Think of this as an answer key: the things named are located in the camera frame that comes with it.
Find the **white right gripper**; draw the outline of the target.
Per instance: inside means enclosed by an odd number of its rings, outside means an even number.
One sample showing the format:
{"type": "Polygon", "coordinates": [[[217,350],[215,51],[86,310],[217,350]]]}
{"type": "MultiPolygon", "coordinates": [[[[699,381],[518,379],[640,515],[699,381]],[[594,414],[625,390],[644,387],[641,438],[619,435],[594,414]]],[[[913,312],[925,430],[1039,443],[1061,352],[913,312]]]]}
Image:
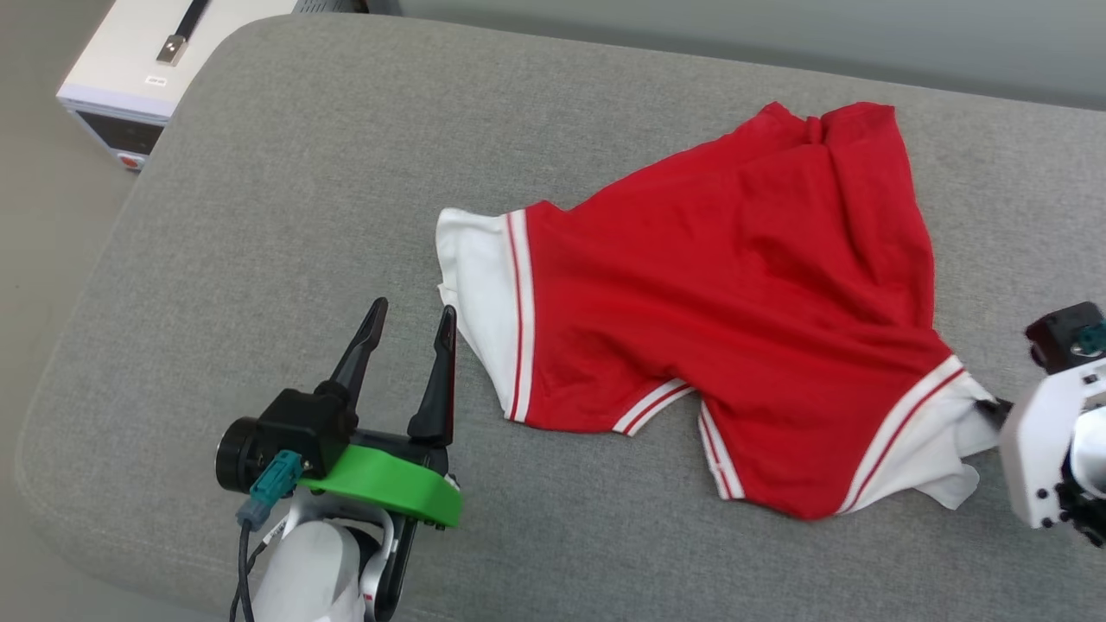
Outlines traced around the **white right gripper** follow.
{"type": "Polygon", "coordinates": [[[1103,530],[1103,359],[1043,379],[1015,405],[995,397],[975,410],[1001,431],[1008,496],[1023,523],[1103,530]]]}

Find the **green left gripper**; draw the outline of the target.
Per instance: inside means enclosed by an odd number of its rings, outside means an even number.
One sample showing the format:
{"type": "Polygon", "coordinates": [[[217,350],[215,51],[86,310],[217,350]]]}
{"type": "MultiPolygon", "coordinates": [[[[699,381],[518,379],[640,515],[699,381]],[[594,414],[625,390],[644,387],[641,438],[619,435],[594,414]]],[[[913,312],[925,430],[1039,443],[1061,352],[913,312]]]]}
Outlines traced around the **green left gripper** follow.
{"type": "MultiPolygon", "coordinates": [[[[386,298],[372,301],[331,377],[316,386],[316,395],[334,397],[345,412],[356,412],[389,307],[386,298]]],[[[415,444],[453,444],[457,332],[457,311],[446,305],[434,339],[435,361],[428,384],[407,428],[415,444]]],[[[458,527],[462,509],[461,495],[453,484],[422,464],[379,448],[353,445],[347,435],[250,417],[233,422],[219,442],[216,480],[226,491],[246,494],[236,520],[251,530],[268,523],[276,502],[300,486],[309,493],[332,493],[442,528],[458,527]]]]}

